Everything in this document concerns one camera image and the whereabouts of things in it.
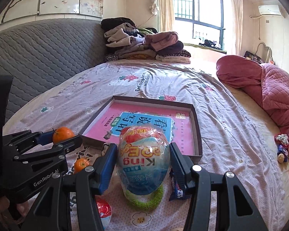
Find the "person's hand at gripper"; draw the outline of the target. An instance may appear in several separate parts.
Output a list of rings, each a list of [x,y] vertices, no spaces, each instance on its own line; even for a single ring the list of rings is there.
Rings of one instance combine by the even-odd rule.
[[[29,202],[16,204],[7,197],[0,198],[0,220],[11,220],[20,222],[29,212]]]

